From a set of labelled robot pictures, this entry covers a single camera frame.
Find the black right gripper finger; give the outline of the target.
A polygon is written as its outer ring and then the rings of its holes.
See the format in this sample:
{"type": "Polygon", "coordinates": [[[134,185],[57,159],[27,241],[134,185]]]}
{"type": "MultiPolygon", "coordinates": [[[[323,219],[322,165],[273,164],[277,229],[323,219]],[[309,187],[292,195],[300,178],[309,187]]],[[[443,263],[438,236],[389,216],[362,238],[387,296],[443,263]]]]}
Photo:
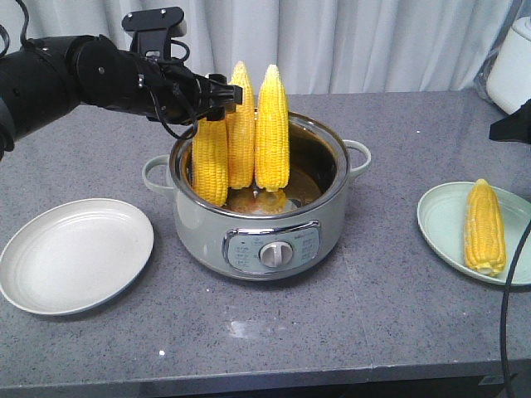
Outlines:
{"type": "Polygon", "coordinates": [[[489,139],[497,142],[530,144],[531,99],[513,114],[490,125],[489,139]]]}

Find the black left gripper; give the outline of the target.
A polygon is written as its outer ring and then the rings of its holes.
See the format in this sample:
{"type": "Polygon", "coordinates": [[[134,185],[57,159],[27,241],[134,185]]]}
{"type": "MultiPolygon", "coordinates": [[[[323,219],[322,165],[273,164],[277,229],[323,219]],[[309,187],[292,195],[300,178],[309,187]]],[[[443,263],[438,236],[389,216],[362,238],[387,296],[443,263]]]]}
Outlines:
{"type": "Polygon", "coordinates": [[[136,91],[136,114],[151,120],[162,116],[168,124],[190,124],[194,118],[220,121],[243,101],[243,89],[229,84],[223,74],[201,76],[147,57],[137,59],[136,67],[144,79],[136,91]]]}

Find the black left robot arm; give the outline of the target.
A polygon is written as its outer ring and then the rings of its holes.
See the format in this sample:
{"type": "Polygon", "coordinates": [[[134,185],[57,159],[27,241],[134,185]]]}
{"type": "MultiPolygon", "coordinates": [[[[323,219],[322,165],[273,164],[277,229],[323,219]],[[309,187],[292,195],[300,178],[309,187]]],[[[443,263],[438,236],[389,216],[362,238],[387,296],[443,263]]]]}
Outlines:
{"type": "Polygon", "coordinates": [[[190,139],[199,120],[223,120],[242,100],[224,75],[123,51],[105,36],[31,39],[1,58],[1,151],[80,104],[144,116],[190,139]]]}

